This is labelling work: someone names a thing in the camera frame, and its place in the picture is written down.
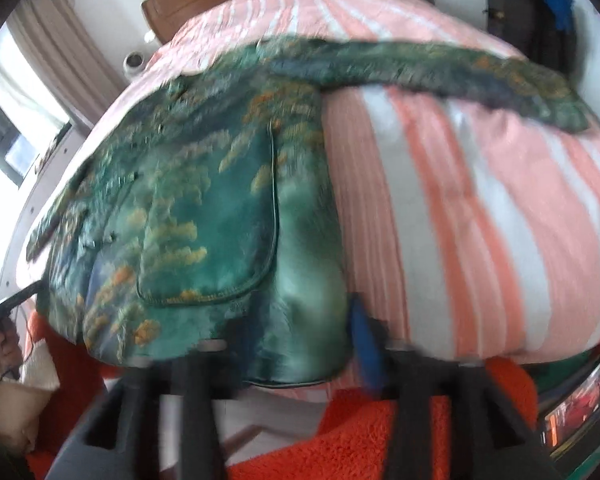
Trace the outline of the person's left hand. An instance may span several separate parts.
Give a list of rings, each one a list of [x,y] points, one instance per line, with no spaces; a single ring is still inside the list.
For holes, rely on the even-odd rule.
[[[17,327],[11,318],[4,318],[0,325],[0,375],[15,370],[23,363]]]

